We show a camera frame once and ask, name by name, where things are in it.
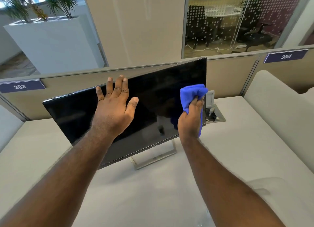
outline person's right hand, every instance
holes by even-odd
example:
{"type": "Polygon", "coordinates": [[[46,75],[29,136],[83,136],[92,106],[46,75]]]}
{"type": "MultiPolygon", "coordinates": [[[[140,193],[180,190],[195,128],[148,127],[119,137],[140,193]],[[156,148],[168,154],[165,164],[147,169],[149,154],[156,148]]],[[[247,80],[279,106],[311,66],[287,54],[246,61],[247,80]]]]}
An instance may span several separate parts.
{"type": "Polygon", "coordinates": [[[204,97],[198,100],[196,96],[189,105],[189,114],[183,112],[178,120],[178,131],[182,145],[198,138],[201,126],[201,111],[204,105],[204,97]]]}
{"type": "Polygon", "coordinates": [[[133,97],[126,106],[129,88],[128,80],[123,75],[116,79],[115,89],[113,89],[113,79],[108,78],[106,96],[99,86],[96,87],[96,93],[98,106],[91,130],[96,131],[101,138],[111,138],[113,141],[132,122],[139,99],[133,97]]]}

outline black monitor screen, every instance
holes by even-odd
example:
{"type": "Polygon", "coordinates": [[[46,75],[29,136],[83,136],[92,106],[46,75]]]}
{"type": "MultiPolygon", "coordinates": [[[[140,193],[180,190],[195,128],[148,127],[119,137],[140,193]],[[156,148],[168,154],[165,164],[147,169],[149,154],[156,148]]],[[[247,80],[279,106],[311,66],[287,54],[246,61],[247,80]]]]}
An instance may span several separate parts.
{"type": "MultiPolygon", "coordinates": [[[[132,97],[139,98],[135,116],[129,127],[114,140],[100,167],[177,137],[178,118],[183,112],[180,88],[194,84],[206,85],[206,58],[129,78],[127,103],[132,97]]],[[[100,87],[106,94],[106,85],[100,87]]],[[[73,144],[90,128],[97,103],[92,87],[48,99],[43,105],[73,144]]]]}

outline blue microfiber cloth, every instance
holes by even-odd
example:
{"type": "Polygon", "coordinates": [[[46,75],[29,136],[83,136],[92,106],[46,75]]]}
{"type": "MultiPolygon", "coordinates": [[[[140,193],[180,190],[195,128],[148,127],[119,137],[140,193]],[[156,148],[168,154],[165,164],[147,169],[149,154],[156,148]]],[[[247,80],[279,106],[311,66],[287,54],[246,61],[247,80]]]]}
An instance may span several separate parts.
{"type": "MultiPolygon", "coordinates": [[[[198,99],[201,99],[202,96],[205,96],[208,92],[208,89],[204,84],[196,84],[191,86],[186,86],[180,89],[180,100],[182,108],[186,113],[189,113],[189,105],[193,101],[195,96],[198,96],[198,99]]],[[[201,126],[199,128],[198,137],[201,135],[201,130],[203,126],[203,109],[201,111],[201,126]]]]}

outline black office chair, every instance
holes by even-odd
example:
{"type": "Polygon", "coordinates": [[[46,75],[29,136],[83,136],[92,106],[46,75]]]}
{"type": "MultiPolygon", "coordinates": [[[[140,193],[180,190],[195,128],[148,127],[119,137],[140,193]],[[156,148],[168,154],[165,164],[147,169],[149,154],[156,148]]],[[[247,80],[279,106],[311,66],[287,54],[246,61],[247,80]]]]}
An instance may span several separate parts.
{"type": "Polygon", "coordinates": [[[185,45],[193,41],[195,49],[196,44],[205,43],[205,21],[205,6],[190,5],[186,18],[185,45]]]}
{"type": "Polygon", "coordinates": [[[260,29],[256,33],[249,33],[251,29],[240,27],[236,41],[246,44],[245,52],[247,52],[249,47],[258,46],[260,44],[263,44],[265,47],[271,47],[269,42],[273,40],[273,37],[271,35],[262,33],[262,30],[265,26],[271,25],[272,24],[262,23],[260,29]]]}

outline person's left hand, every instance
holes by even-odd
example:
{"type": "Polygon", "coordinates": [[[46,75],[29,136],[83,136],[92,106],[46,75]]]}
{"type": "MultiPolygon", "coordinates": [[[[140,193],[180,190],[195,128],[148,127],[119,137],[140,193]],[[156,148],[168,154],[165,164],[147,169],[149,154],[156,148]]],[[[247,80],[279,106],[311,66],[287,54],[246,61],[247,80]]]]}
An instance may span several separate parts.
{"type": "Polygon", "coordinates": [[[108,78],[107,94],[103,95],[99,86],[96,87],[98,106],[92,121],[92,130],[100,131],[104,137],[115,139],[132,122],[139,99],[133,97],[128,105],[129,97],[128,80],[123,75],[116,79],[113,90],[113,79],[108,78]]]}

